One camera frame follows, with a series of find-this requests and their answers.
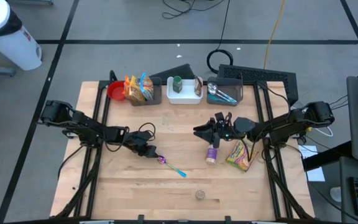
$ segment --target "white trash can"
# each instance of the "white trash can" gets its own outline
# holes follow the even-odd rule
[[[25,71],[42,64],[40,45],[5,0],[0,0],[0,53]]]

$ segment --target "wooden table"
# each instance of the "wooden table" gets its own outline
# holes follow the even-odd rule
[[[285,95],[283,83],[270,82],[268,86]],[[98,82],[83,82],[81,87],[76,109],[89,117],[93,114],[97,87]],[[217,164],[207,165],[204,160],[208,143],[193,135],[193,127],[205,124],[221,111],[224,115],[231,112],[233,121],[238,116],[258,121],[253,87],[244,86],[244,99],[236,107],[209,105],[205,99],[199,105],[171,105],[165,97],[165,86],[162,93],[162,103],[154,106],[132,107],[128,102],[112,101],[107,125],[128,126],[135,131],[142,124],[152,122],[157,131],[156,140],[150,144],[157,146],[157,153],[185,172],[187,178],[159,164],[156,159],[139,157],[124,147],[117,152],[103,148],[92,218],[136,220],[143,214],[147,220],[224,220],[226,215],[232,220],[274,220],[267,169],[260,153],[250,169],[243,172],[225,163],[237,141],[221,140]],[[260,97],[267,120],[262,90]],[[270,100],[275,117],[288,112],[282,98],[270,94]],[[295,140],[289,140],[287,144],[298,147]],[[65,157],[78,146],[78,139],[68,140]],[[260,151],[262,143],[256,144],[255,149]],[[85,150],[62,169],[51,215],[60,212],[78,188],[84,156]],[[314,216],[299,152],[284,148],[282,159],[290,192],[305,211]],[[196,199],[197,190],[205,192],[205,199]],[[278,187],[277,192],[281,216],[285,217]],[[87,201],[88,192],[81,214],[85,214]]]

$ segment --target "desk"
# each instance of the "desk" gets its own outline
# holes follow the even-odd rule
[[[336,162],[341,156],[358,159],[358,78],[348,77],[346,84],[349,100],[351,141],[305,159],[306,170],[312,170]]]
[[[285,95],[282,82],[270,82],[268,86]],[[77,110],[92,116],[97,88],[98,82],[83,82]],[[217,164],[209,166],[204,161],[208,143],[193,135],[193,127],[205,124],[220,111],[224,115],[231,112],[233,120],[243,116],[258,121],[253,87],[244,86],[244,99],[236,107],[209,105],[205,96],[199,105],[171,105],[166,97],[166,86],[162,94],[160,105],[132,107],[128,102],[110,102],[107,125],[128,126],[134,131],[152,122],[157,130],[156,140],[151,144],[157,146],[157,153],[185,172],[187,178],[155,159],[139,157],[128,149],[113,153],[103,148],[92,218],[136,220],[143,214],[147,220],[223,220],[226,215],[232,220],[274,220],[266,165],[260,153],[244,173],[225,163],[237,141],[221,140]],[[279,96],[270,94],[270,100],[275,117],[288,112],[287,104]],[[262,106],[266,120],[263,100]],[[288,144],[297,147],[295,140]],[[65,157],[78,146],[79,140],[70,139]],[[260,151],[262,143],[256,144],[255,149]],[[62,169],[51,215],[60,212],[78,188],[84,154],[82,151],[76,155]],[[282,160],[288,189],[305,211],[314,216],[299,152],[284,148]],[[205,199],[196,199],[197,190],[205,191]],[[277,191],[284,217],[283,197],[279,188]],[[81,214],[85,213],[87,201],[86,192]]]
[[[349,177],[358,178],[358,161],[346,157],[341,157],[339,160],[339,166],[341,169],[341,198],[342,209],[348,214],[358,218],[354,213],[354,204],[352,200]],[[346,223],[358,223],[352,218],[348,217],[342,212],[342,222]]]

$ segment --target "yellow snack bag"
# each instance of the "yellow snack bag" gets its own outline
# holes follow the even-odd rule
[[[133,75],[131,82],[129,84],[129,98],[133,102],[144,102],[145,98],[142,94],[142,91],[140,90],[139,81],[138,79]]]
[[[246,145],[244,145],[244,143],[239,140],[234,147],[231,155],[226,159],[226,162],[230,163],[231,165],[237,167],[240,170],[247,172],[247,170],[251,166],[251,162],[255,159],[258,152],[254,151],[252,153],[251,160],[248,162],[247,154],[250,153],[252,143],[246,138],[244,138],[243,140]]]

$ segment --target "food package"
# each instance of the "food package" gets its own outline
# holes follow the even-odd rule
[[[122,94],[124,94],[127,99],[128,99],[128,96],[129,96],[129,86],[130,85],[131,85],[131,81],[129,80],[129,77],[127,75],[125,75],[124,91],[122,92]]]
[[[131,78],[131,82],[129,84],[129,91],[128,95],[126,95],[126,98],[133,103],[145,101],[142,91],[140,90],[139,81],[134,75]]]
[[[197,96],[201,96],[201,89],[203,87],[203,82],[195,75],[195,85],[194,85],[194,93],[196,93]]]
[[[252,161],[255,159],[258,152],[254,150],[252,153],[252,157],[250,158],[250,161],[248,162],[247,154],[250,153],[252,148],[252,142],[250,142],[248,139],[244,138],[243,141],[246,143],[242,143],[241,140],[239,140],[234,147],[231,155],[226,159],[226,162],[230,163],[234,167],[239,168],[240,170],[243,170],[247,172],[249,167],[251,166]]]
[[[152,80],[143,73],[140,78],[140,90],[147,101],[152,101],[154,98],[154,86]]]

